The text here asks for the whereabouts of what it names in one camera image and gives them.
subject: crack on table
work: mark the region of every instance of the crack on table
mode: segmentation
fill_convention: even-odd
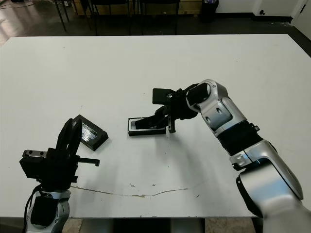
[[[108,195],[116,195],[116,196],[123,196],[123,197],[137,197],[137,198],[145,198],[145,197],[154,197],[163,193],[170,193],[170,192],[176,192],[176,191],[180,191],[180,190],[189,190],[188,188],[179,188],[179,189],[173,189],[173,190],[166,190],[160,193],[156,193],[156,194],[151,194],[151,195],[147,195],[147,194],[142,194],[142,195],[127,195],[127,194],[116,194],[116,193],[109,193],[109,192],[104,192],[104,191],[98,191],[98,190],[93,190],[93,189],[89,189],[89,188],[80,188],[78,186],[71,186],[71,188],[76,188],[76,189],[81,189],[81,190],[85,190],[85,191],[91,191],[91,192],[95,192],[95,193],[104,193],[104,194],[108,194]]]

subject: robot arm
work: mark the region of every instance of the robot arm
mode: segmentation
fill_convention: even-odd
[[[238,189],[247,208],[254,215],[264,218],[265,233],[311,231],[311,212],[301,203],[303,192],[298,179],[272,144],[257,134],[259,127],[247,121],[229,98],[225,87],[213,80],[204,80],[185,91],[179,89],[178,95],[169,89],[156,90],[153,92],[153,103],[166,106],[155,113],[161,122],[155,126],[168,126],[170,129],[175,119],[196,116],[189,110],[201,113],[230,155],[233,168],[241,171],[236,179]],[[146,127],[146,122],[148,118],[137,121],[136,128]]]
[[[99,166],[96,159],[76,155],[82,134],[82,122],[69,119],[58,136],[56,148],[48,151],[25,150],[20,164],[27,176],[40,182],[29,197],[24,213],[23,233],[61,233],[69,217],[71,183],[78,163]]]

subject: white wall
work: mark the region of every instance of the white wall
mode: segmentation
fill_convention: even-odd
[[[219,0],[217,13],[253,12],[259,16],[261,10],[265,16],[295,17],[301,5],[307,0]]]
[[[252,12],[256,0],[219,0],[217,13]]]
[[[265,16],[292,16],[293,10],[300,0],[256,0],[253,13],[259,16],[263,10]]]

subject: floor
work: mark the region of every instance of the floor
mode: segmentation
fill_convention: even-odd
[[[67,32],[60,22],[56,7],[51,0],[28,0],[12,3],[5,0],[0,4],[0,46],[14,36],[86,36],[94,35],[85,17],[78,17],[71,7],[67,7],[70,22],[66,22]],[[100,17],[99,35],[128,35],[128,18],[122,16]],[[147,17],[145,35],[174,34],[174,17]],[[140,18],[131,19],[131,34],[141,35]],[[311,41],[287,22],[258,22],[250,18],[217,18],[212,23],[201,23],[199,17],[180,16],[178,34],[250,34],[287,33],[311,57]],[[81,219],[70,219],[65,225],[65,233],[78,233]],[[207,218],[206,232],[209,233],[252,233],[262,231],[262,223],[251,218]]]

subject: chair leg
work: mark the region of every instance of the chair leg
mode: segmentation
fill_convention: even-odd
[[[130,1],[127,0],[128,34],[131,35]]]
[[[145,19],[144,19],[143,6],[142,6],[141,1],[140,1],[140,18],[141,18],[141,26],[140,26],[141,35],[144,35],[144,21],[145,21]]]
[[[76,3],[74,2],[74,0],[72,1],[72,3],[73,3],[74,10],[76,12],[76,15],[78,15],[77,6],[76,6]]]
[[[96,13],[94,13],[94,28],[95,28],[95,35],[98,35],[97,34],[97,26],[96,26]]]
[[[92,30],[91,25],[90,25],[90,23],[88,21],[87,15],[86,15],[86,10],[83,9],[83,11],[84,11],[84,16],[86,17],[86,21],[87,21],[88,27],[89,27],[90,30]]]
[[[176,3],[175,35],[177,35],[178,10],[179,10],[179,1]]]
[[[135,15],[135,5],[136,5],[136,0],[133,0],[133,14]]]
[[[67,21],[69,22],[69,17],[68,17],[67,11],[66,11],[66,6],[65,6],[64,0],[62,0],[62,4],[63,4],[63,8],[64,8],[64,11],[65,11],[65,14],[66,14]]]
[[[99,16],[99,11],[98,11],[97,5],[95,5],[95,9],[96,9],[97,15]]]
[[[89,11],[90,11],[90,13],[91,13],[91,18],[92,18],[92,17],[93,17],[93,10],[91,9],[91,6],[89,5],[89,2],[88,2],[88,1],[87,1],[87,6],[88,6],[88,8],[89,8]],[[87,24],[88,24],[89,29],[92,30],[91,24],[89,23],[89,20],[88,20],[88,18],[87,18],[86,10],[84,10],[84,15],[85,15],[85,17],[86,17],[86,21],[87,21]]]
[[[66,27],[65,27],[65,24],[64,24],[64,21],[63,21],[63,18],[62,18],[62,15],[60,14],[60,11],[59,11],[59,8],[58,8],[57,1],[56,1],[56,0],[54,0],[54,3],[55,3],[55,6],[56,6],[56,9],[57,9],[58,15],[59,15],[59,17],[60,17],[60,21],[62,21],[63,28],[64,28],[64,30],[67,32]]]

